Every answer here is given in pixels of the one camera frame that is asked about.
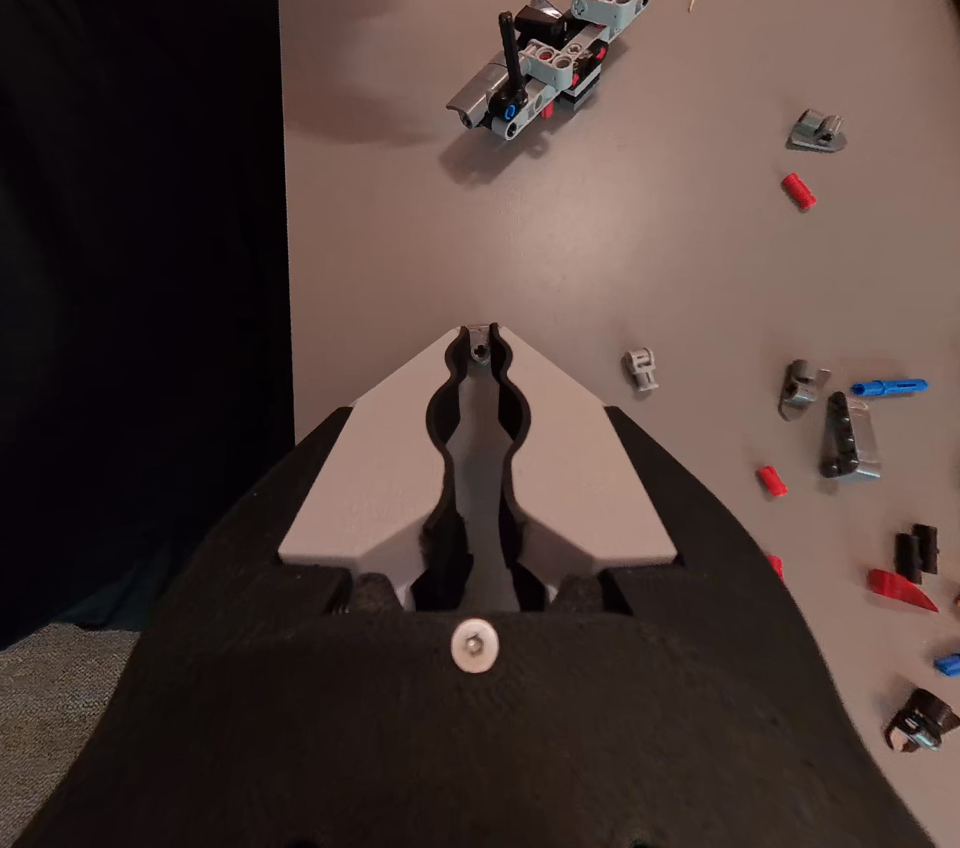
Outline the light grey lego connector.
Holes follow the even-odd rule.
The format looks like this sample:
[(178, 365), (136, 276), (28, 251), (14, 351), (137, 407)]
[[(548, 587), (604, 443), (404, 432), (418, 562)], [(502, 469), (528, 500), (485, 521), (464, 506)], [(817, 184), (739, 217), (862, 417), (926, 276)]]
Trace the light grey lego connector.
[(649, 347), (628, 350), (622, 357), (623, 368), (633, 389), (648, 393), (659, 388), (656, 379), (656, 358)]

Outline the red curved lego piece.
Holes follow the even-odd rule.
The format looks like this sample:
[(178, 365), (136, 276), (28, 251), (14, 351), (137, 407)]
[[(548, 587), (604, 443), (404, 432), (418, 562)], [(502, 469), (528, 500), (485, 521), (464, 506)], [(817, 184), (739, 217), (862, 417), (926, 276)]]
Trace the red curved lego piece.
[(867, 586), (873, 594), (881, 598), (905, 603), (932, 613), (939, 612), (937, 605), (918, 584), (897, 573), (870, 569), (867, 574)]

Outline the dark cloth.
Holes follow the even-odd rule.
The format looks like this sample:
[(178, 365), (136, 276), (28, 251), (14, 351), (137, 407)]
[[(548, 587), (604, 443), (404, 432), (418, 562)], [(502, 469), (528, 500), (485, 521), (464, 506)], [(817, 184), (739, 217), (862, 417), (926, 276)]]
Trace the dark cloth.
[(2, 649), (137, 627), (293, 445), (280, 0), (1, 0)]

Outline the grey and black lego model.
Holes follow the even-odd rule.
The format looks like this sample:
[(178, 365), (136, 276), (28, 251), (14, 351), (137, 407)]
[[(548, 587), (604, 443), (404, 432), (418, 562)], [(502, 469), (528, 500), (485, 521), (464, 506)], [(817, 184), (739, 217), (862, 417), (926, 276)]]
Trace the grey and black lego model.
[(530, 0), (498, 15), (501, 48), (447, 103), (465, 129), (504, 142), (562, 102), (577, 111), (596, 88), (612, 44), (651, 0)]

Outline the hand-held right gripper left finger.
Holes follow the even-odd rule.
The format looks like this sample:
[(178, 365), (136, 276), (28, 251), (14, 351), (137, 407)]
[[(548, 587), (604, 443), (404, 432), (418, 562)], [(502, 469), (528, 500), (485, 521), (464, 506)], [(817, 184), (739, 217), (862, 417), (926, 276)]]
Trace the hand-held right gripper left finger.
[(450, 330), (353, 404), (282, 562), (383, 576), (419, 611), (460, 605), (474, 558), (449, 443), (470, 361), (469, 330)]

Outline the grey curved lego piece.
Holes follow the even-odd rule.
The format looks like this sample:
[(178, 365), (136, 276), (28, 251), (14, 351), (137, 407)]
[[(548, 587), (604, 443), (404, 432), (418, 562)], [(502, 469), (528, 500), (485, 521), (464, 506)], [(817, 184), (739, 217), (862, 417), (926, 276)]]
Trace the grey curved lego piece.
[(791, 150), (836, 153), (847, 145), (843, 118), (810, 108), (791, 127), (785, 146)]

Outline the grey angled lego piece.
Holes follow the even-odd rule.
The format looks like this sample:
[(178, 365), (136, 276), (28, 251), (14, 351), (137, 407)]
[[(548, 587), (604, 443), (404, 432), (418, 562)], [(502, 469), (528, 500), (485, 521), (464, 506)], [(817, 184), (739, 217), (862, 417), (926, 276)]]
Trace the grey angled lego piece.
[(807, 360), (790, 362), (779, 393), (779, 416), (787, 422), (803, 416), (819, 400), (831, 377), (830, 370)]

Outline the black beam on grey panel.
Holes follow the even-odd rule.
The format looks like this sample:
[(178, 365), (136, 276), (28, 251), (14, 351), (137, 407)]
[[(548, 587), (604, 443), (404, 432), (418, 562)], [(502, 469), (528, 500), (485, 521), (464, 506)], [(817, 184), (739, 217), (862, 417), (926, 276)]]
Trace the black beam on grey panel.
[(879, 444), (865, 400), (843, 391), (826, 400), (819, 472), (824, 479), (839, 482), (874, 482), (882, 476)]

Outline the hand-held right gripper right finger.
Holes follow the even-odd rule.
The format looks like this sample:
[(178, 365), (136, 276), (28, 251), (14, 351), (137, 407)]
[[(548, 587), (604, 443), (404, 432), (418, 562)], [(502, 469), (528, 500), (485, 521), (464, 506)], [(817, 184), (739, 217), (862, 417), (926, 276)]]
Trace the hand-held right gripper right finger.
[(678, 551), (607, 406), (511, 329), (488, 329), (501, 474), (501, 552), (522, 612), (541, 612), (569, 577), (662, 567)]

